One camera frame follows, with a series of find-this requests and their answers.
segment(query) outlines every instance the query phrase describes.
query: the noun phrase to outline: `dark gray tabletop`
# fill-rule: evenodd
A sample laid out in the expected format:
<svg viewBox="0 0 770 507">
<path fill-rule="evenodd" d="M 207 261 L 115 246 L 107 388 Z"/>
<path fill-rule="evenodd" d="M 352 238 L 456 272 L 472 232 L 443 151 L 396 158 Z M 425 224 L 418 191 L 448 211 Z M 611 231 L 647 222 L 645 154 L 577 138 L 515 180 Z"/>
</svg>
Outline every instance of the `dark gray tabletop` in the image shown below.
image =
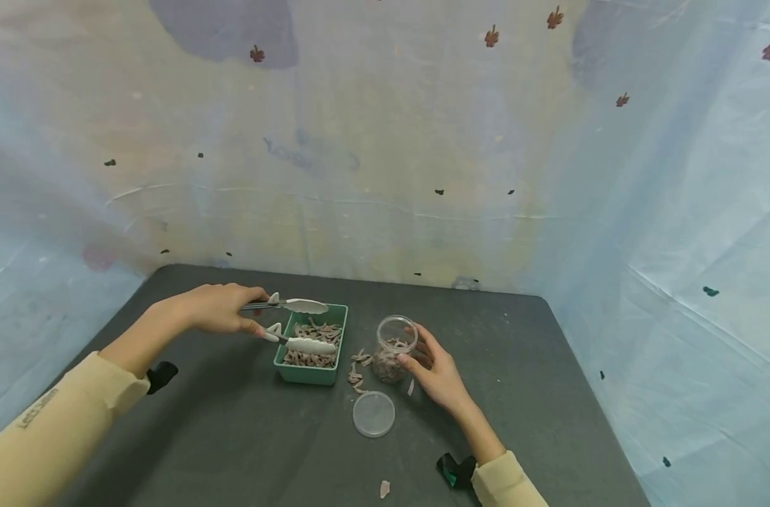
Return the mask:
<svg viewBox="0 0 770 507">
<path fill-rule="evenodd" d="M 349 358 L 373 351 L 376 325 L 394 313 L 426 325 L 453 354 L 470 394 L 552 507 L 650 505 L 549 306 L 532 296 L 168 266 L 76 362 L 152 303 L 229 282 L 348 305 L 337 383 L 284 383 L 271 343 L 188 332 L 160 357 L 177 365 L 177 377 L 116 422 L 60 505 L 476 506 L 434 468 L 445 452 L 460 460 L 469 450 L 418 384 L 408 397 L 407 383 L 379 384 L 365 368 L 365 388 L 391 396 L 396 423 L 379 439 L 354 429 Z M 268 310 L 258 321 L 287 318 Z M 391 481 L 384 501 L 382 480 Z"/>
</svg>

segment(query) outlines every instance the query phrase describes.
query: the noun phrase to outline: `clear plastic jar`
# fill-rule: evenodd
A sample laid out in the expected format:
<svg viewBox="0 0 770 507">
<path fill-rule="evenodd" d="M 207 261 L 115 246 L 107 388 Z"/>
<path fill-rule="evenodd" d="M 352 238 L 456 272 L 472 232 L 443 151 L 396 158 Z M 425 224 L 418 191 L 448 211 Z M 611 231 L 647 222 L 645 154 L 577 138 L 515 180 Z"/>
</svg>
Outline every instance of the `clear plastic jar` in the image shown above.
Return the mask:
<svg viewBox="0 0 770 507">
<path fill-rule="evenodd" d="M 401 315 L 385 317 L 377 327 L 377 348 L 371 363 L 377 378 L 386 384 L 405 378 L 407 372 L 396 356 L 411 352 L 418 339 L 419 332 L 411 319 Z"/>
</svg>

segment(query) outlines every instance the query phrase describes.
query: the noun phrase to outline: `tongs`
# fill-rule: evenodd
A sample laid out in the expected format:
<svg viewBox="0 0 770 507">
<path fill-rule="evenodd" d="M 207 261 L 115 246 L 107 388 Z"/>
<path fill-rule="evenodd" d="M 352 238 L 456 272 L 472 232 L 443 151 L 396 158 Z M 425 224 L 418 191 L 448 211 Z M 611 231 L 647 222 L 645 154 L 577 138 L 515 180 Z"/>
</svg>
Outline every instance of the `tongs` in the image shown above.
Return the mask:
<svg viewBox="0 0 770 507">
<path fill-rule="evenodd" d="M 313 301 L 312 299 L 281 299 L 278 293 L 274 293 L 267 301 L 247 303 L 242 310 L 264 310 L 266 308 L 284 308 L 294 313 L 319 314 L 329 311 L 328 305 Z"/>
<path fill-rule="evenodd" d="M 306 353 L 319 353 L 321 356 L 330 356 L 337 352 L 337 347 L 331 343 L 321 342 L 319 340 L 312 340 L 311 338 L 288 338 L 282 335 L 282 323 L 275 322 L 273 325 L 267 327 L 264 331 L 264 339 L 278 343 L 290 351 L 306 352 Z"/>
</svg>

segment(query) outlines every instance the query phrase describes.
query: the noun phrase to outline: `jar lid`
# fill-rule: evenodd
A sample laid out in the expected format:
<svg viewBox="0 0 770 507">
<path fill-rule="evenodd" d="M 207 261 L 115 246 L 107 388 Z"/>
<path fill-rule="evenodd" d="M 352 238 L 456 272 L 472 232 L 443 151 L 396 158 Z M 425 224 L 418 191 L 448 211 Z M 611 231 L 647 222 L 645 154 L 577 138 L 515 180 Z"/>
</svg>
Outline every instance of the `jar lid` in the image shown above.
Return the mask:
<svg viewBox="0 0 770 507">
<path fill-rule="evenodd" d="M 365 437 L 379 438 L 391 431 L 396 420 L 396 407 L 390 397 L 380 391 L 368 391 L 354 401 L 354 427 Z"/>
</svg>

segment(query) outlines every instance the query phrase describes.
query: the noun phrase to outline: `green plastic tray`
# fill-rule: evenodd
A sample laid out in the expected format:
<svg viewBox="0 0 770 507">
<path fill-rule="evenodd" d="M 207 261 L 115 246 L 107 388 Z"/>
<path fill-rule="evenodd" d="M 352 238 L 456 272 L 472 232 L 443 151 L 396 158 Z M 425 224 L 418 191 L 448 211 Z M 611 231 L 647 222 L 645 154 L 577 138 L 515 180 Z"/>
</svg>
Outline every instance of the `green plastic tray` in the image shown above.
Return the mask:
<svg viewBox="0 0 770 507">
<path fill-rule="evenodd" d="M 341 332 L 339 333 L 339 342 L 337 345 L 337 360 L 333 368 L 315 368 L 312 366 L 293 366 L 291 364 L 284 364 L 284 356 L 286 355 L 286 349 L 283 346 L 278 346 L 278 353 L 275 354 L 275 359 L 272 362 L 275 367 L 278 368 L 278 372 L 282 374 L 282 377 L 287 382 L 296 382 L 299 384 L 316 384 L 316 385 L 334 385 L 337 380 L 337 365 L 339 364 L 339 354 L 341 354 L 343 348 L 343 337 L 346 335 L 346 317 L 348 316 L 348 306 L 344 304 L 330 304 L 328 305 L 329 311 L 320 315 L 309 315 L 307 313 L 292 313 L 289 315 L 289 322 L 284 330 L 285 337 L 293 336 L 293 328 L 295 324 L 309 324 L 309 317 L 315 321 L 315 324 L 328 324 L 341 326 Z"/>
</svg>

